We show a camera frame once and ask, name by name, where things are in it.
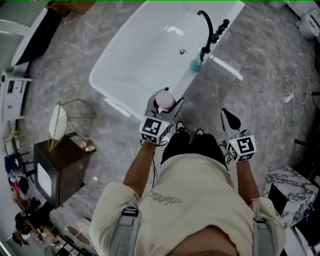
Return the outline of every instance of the white bathtub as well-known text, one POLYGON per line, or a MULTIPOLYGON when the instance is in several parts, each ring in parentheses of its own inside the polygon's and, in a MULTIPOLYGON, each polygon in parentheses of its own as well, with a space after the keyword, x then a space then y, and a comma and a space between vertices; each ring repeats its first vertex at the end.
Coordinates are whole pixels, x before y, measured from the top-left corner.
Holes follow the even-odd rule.
MULTIPOLYGON (((197 12, 209 15, 215 33, 224 19, 231 25, 244 5, 241 1, 145 2, 103 51, 90 73, 91 86, 138 119, 145 114, 149 97, 161 88, 169 87, 180 99, 197 74, 190 71, 190 62, 209 36, 205 17, 197 12)), ((216 46, 210 45, 211 52, 216 46)))

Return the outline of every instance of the shoe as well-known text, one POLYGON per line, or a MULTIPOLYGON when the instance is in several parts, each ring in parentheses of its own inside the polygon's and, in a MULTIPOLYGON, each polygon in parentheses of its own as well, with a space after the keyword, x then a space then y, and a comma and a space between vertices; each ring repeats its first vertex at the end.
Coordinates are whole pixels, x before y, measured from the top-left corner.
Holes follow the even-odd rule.
POLYGON ((203 134, 204 134, 204 130, 198 129, 198 130, 195 132, 195 135, 194 135, 194 138, 193 138, 193 139, 195 139, 196 137, 201 136, 201 135, 203 135, 203 134))
POLYGON ((176 123, 175 129, 176 129, 176 132, 177 132, 177 133, 182 133, 182 132, 185 132, 185 131, 186 131, 186 126, 185 126, 185 124, 184 124, 183 121, 178 121, 178 122, 176 123))

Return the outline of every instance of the white cable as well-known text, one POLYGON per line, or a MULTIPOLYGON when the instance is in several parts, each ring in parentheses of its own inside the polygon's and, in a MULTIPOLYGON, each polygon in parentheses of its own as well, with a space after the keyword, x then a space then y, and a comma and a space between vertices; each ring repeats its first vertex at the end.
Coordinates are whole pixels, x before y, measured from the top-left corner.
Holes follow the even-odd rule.
POLYGON ((269 62, 266 60, 266 58, 264 57, 264 55, 263 55, 261 52, 257 51, 256 49, 254 49, 250 44, 248 44, 247 40, 245 39, 244 35, 241 33, 241 31, 240 31, 239 29, 237 29, 236 27, 233 27, 233 28, 240 33, 240 35, 242 36, 242 39, 244 40, 244 42, 246 43, 247 46, 249 46, 252 50, 254 50, 256 53, 258 53, 258 54, 261 55, 261 57, 264 59, 264 61, 267 63, 267 65, 269 66, 269 68, 270 68, 270 69, 272 70, 272 72, 274 73, 275 77, 276 77, 280 82, 287 83, 287 84, 290 86, 292 92, 289 92, 288 90, 284 90, 283 93, 284 93, 285 95, 287 95, 287 96, 290 96, 290 95, 295 96, 295 100, 294 100, 294 101, 295 101, 296 103, 300 103, 300 104, 304 105, 304 104, 306 103, 307 99, 308 99, 308 94, 309 94, 309 82, 308 82, 308 80, 311 80, 316 86, 320 86, 320 85, 317 84, 317 83, 315 83, 315 82, 312 80, 312 78, 306 78, 306 97, 305 97, 304 102, 301 102, 301 101, 300 101, 300 98, 299 98, 299 96, 298 96, 298 85, 297 85, 297 83, 296 83, 296 81, 295 81, 294 76, 293 76, 292 74, 288 74, 288 75, 285 77, 285 80, 280 79, 280 78, 278 77, 277 73, 274 71, 274 69, 273 69, 273 68, 271 67, 271 65, 269 64, 269 62), (290 77, 290 76, 292 76, 293 82, 294 82, 294 84, 295 84, 296 93, 295 93, 295 91, 294 91, 293 86, 292 86, 291 83, 288 81, 288 77, 290 77))

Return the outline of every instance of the backpack strap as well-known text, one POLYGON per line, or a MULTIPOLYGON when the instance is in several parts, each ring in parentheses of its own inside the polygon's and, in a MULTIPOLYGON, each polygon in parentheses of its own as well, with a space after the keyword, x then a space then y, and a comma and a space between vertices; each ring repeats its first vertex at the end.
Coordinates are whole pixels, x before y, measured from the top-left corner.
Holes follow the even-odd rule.
POLYGON ((134 256, 141 213, 138 198, 134 195, 123 209, 118 220, 110 226, 106 239, 109 256, 134 256))
POLYGON ((260 216, 258 198, 252 199, 253 210, 253 256, 276 256, 272 229, 266 219, 260 216))

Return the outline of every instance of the person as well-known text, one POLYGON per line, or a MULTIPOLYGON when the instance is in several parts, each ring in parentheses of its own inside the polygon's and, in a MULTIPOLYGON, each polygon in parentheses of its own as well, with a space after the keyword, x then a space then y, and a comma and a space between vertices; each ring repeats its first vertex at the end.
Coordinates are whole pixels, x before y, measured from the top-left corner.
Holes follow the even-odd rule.
POLYGON ((38 210, 24 210, 19 212, 14 217, 16 231, 12 233, 13 240, 20 246, 23 246, 23 244, 28 245, 28 241, 24 239, 24 236, 27 236, 32 231, 41 242, 40 228, 43 225, 51 226, 49 214, 52 209, 52 206, 46 202, 38 210))
MULTIPOLYGON (((110 182, 96 205, 90 226, 91 241, 101 256, 108 255, 107 236, 128 201, 140 199, 141 220, 137 256, 252 256, 252 199, 259 198, 248 161, 237 162, 238 192, 227 172, 216 139, 199 129, 191 142, 182 121, 165 148, 161 173, 146 188, 155 146, 144 142, 123 184, 110 182)), ((260 214, 273 223, 278 255, 285 231, 276 220, 272 202, 260 197, 260 214)))

